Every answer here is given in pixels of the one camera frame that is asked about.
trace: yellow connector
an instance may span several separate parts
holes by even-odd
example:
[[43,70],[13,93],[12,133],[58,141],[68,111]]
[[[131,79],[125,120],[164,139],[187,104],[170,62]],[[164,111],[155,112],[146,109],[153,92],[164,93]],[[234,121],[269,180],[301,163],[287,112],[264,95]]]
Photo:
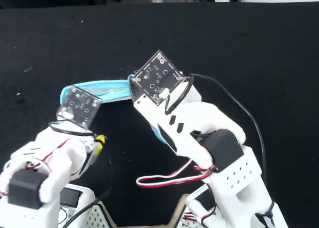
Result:
[[98,143],[98,148],[94,151],[94,155],[99,155],[103,149],[103,145],[105,144],[105,136],[98,135],[95,138],[95,142]]

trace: red and white wire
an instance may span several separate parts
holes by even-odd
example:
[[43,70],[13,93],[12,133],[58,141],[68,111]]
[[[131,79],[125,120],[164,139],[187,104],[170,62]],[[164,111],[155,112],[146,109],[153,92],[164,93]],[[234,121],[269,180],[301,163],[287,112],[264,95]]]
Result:
[[176,177],[178,174],[180,174],[190,163],[192,160],[188,160],[180,169],[178,169],[176,172],[173,172],[170,175],[163,176],[163,175],[153,175],[153,176],[143,176],[139,177],[136,180],[136,184],[139,187],[143,188],[157,188],[157,187],[165,187],[165,186],[170,186],[170,185],[177,185],[177,184],[182,184],[186,182],[193,182],[193,181],[199,181],[203,180],[206,177],[208,177],[214,170],[215,166],[211,167],[209,170],[207,170],[205,173],[197,175],[197,176],[192,176],[192,177],[184,177],[184,178],[177,178],[173,179],[170,181],[165,181],[165,182],[156,182],[156,183],[143,183],[142,181],[147,181],[147,180],[152,180],[155,178],[164,178],[164,179],[169,179]]

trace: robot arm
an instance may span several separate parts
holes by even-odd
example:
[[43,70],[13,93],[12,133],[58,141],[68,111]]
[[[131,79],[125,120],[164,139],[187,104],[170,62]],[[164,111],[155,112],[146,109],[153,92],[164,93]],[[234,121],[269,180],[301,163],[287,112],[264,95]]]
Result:
[[[132,78],[131,90],[135,86],[142,92],[135,93],[134,107],[177,155],[195,161],[203,173],[215,169],[203,179],[207,185],[201,188],[213,193],[215,208],[205,209],[197,199],[201,192],[196,191],[186,202],[192,219],[208,228],[286,228],[261,179],[253,150],[243,145],[242,128],[213,104],[202,102],[189,83],[158,51]],[[167,113],[190,85],[189,93]]]
[[0,227],[57,228],[61,191],[94,164],[104,139],[62,120],[12,153],[0,174]]

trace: black circuit board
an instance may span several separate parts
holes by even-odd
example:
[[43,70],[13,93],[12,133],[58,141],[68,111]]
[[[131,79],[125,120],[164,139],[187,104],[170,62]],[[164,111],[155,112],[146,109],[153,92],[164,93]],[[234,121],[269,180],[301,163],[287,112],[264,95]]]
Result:
[[101,103],[99,97],[73,86],[69,89],[65,101],[59,107],[56,115],[88,129]]
[[160,97],[164,89],[171,93],[184,80],[185,77],[160,50],[132,78],[132,82],[157,106],[165,100]]

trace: table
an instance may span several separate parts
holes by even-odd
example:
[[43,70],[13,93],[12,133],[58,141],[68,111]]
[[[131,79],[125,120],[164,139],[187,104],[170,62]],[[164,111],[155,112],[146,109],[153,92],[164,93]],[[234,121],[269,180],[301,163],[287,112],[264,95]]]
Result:
[[[290,227],[315,227],[318,11],[319,3],[0,10],[0,164],[55,118],[64,86],[126,78],[161,49],[179,70],[218,79],[251,111],[265,140],[270,194]],[[195,85],[243,127],[260,160],[245,113],[214,84],[196,79]],[[91,128],[106,134],[107,146],[76,183],[101,194],[111,183],[111,157],[114,186],[103,202],[117,225],[167,223],[180,196],[200,185],[135,185],[138,176],[168,174],[185,158],[156,140],[130,101],[103,105]]]

